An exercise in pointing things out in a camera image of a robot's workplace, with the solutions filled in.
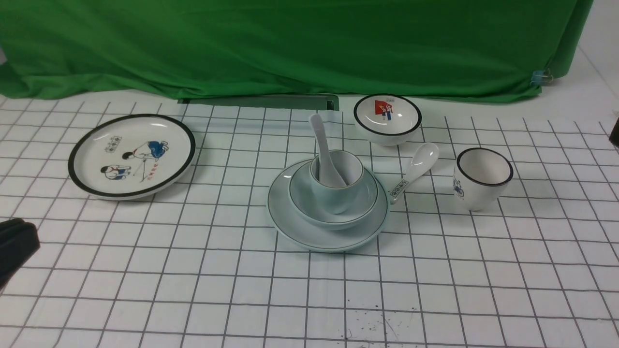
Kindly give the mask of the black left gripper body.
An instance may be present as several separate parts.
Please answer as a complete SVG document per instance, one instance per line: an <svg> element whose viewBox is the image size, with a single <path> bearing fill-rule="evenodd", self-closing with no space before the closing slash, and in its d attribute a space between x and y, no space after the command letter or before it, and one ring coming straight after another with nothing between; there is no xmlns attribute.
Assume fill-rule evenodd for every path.
<svg viewBox="0 0 619 348"><path fill-rule="evenodd" d="M0 223L0 288L34 255L41 243L34 223L13 218Z"/></svg>

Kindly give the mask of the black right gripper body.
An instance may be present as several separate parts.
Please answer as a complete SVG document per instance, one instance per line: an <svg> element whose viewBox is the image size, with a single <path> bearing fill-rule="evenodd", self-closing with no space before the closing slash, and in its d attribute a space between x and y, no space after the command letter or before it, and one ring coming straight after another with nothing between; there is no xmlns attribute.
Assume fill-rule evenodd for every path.
<svg viewBox="0 0 619 348"><path fill-rule="evenodd" d="M619 119L617 119L613 129L609 135L609 141L615 147L619 147Z"/></svg>

